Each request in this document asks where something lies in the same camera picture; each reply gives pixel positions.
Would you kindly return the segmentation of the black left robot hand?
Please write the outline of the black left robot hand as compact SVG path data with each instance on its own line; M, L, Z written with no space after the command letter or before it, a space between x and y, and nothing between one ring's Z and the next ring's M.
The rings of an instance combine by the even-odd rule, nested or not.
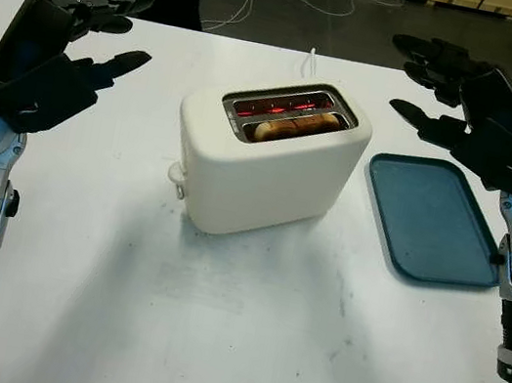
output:
M0 40L0 117L17 132L46 131L93 106L97 92L150 60L142 51L104 63L65 48L90 32L123 34L154 0L24 0Z

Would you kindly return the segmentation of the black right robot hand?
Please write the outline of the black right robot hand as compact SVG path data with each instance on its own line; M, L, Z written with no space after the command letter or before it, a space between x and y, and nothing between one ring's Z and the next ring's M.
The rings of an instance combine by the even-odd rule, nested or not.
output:
M395 34L392 41L407 58L405 74L442 104L462 107L469 126L490 118L512 134L512 82L500 66L473 60L466 48L441 38Z

